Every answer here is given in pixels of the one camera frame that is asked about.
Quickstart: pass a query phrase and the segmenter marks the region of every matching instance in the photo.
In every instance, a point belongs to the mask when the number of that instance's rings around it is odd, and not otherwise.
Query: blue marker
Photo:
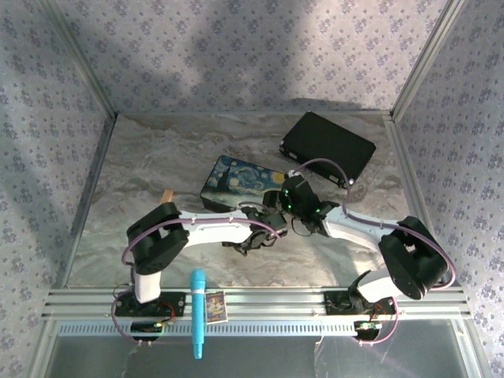
[[[197,360],[203,357],[203,343],[205,342],[205,285],[205,272],[202,269],[193,270],[191,274],[192,345]]]

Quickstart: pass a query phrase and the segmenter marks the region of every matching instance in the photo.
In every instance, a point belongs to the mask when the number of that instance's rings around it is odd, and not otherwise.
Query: marble floor
[[[126,229],[155,208],[165,189],[179,209],[203,209],[199,192],[222,154],[285,172],[295,168],[278,152],[298,115],[119,116],[72,263],[69,287],[112,287],[128,282],[120,262]],[[376,144],[356,181],[349,208],[383,219],[409,213],[381,116],[325,116]],[[344,191],[306,172],[321,199],[341,202]],[[290,232],[272,248],[243,257],[220,244],[183,250],[163,272],[164,287],[187,287],[203,268],[208,286],[346,286],[383,265],[380,254],[353,243]]]

